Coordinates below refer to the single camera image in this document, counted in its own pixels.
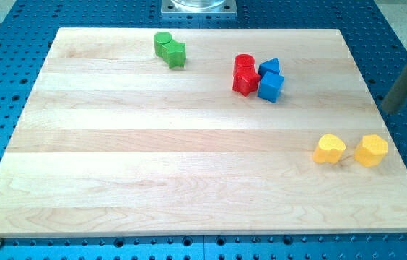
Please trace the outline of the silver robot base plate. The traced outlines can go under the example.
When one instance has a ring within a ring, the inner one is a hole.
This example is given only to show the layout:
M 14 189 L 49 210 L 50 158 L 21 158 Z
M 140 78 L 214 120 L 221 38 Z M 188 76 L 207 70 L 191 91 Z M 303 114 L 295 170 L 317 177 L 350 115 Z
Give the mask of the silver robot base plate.
M 236 0 L 161 0 L 163 17 L 181 16 L 235 16 Z

